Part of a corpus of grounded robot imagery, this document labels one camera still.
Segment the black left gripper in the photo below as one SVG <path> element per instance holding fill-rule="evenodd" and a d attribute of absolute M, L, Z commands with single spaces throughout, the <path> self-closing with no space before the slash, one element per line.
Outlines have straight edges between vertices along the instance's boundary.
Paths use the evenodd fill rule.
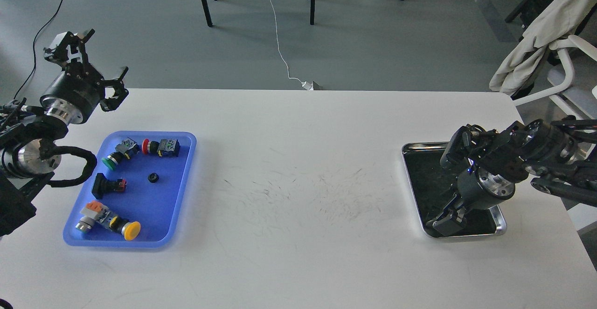
<path fill-rule="evenodd" d="M 81 34 L 67 31 L 56 35 L 50 47 L 43 49 L 43 58 L 59 65 L 62 71 L 40 97 L 40 104 L 47 113 L 52 107 L 67 109 L 71 117 L 70 124 L 85 124 L 99 102 L 102 111 L 114 111 L 129 95 L 124 84 L 128 66 L 123 67 L 118 78 L 102 80 L 102 88 L 95 82 L 89 83 L 83 79 L 96 76 L 85 49 L 85 44 L 94 33 L 94 29 Z M 106 88 L 113 90 L 112 96 L 104 97 Z"/>

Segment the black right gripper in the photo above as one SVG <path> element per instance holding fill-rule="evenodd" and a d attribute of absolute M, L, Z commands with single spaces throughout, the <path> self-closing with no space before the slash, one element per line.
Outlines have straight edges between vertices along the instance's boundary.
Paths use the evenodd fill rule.
<path fill-rule="evenodd" d="M 457 177 L 456 187 L 460 197 L 454 197 L 438 216 L 427 221 L 427 227 L 443 237 L 454 235 L 466 227 L 467 211 L 490 209 L 512 198 L 515 192 L 513 182 L 482 167 L 462 171 Z"/>

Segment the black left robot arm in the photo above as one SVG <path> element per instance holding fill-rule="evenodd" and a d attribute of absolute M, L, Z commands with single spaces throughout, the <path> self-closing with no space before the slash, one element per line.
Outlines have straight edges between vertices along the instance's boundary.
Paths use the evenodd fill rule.
<path fill-rule="evenodd" d="M 84 124 L 96 107 L 116 110 L 129 92 L 124 86 L 128 68 L 118 78 L 107 79 L 88 60 L 85 44 L 95 33 L 66 31 L 43 50 L 46 61 L 61 73 L 39 99 L 39 106 L 26 99 L 1 107 L 0 234 L 11 234 L 36 215 L 32 201 L 45 186 L 62 188 L 87 181 L 97 166 L 92 152 L 79 147 L 57 146 L 69 124 Z M 54 180 L 64 154 L 85 160 L 81 175 Z"/>

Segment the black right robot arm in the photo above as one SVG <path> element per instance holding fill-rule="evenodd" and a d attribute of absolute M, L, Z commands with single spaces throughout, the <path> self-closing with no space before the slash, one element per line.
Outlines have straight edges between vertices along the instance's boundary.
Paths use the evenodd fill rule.
<path fill-rule="evenodd" d="M 502 132 L 468 124 L 454 133 L 440 159 L 444 169 L 469 166 L 448 188 L 451 200 L 425 224 L 447 237 L 463 230 L 471 211 L 486 210 L 514 196 L 515 185 L 533 175 L 531 186 L 552 196 L 596 205 L 596 121 L 567 116 L 547 124 L 542 119 L 514 122 Z"/>

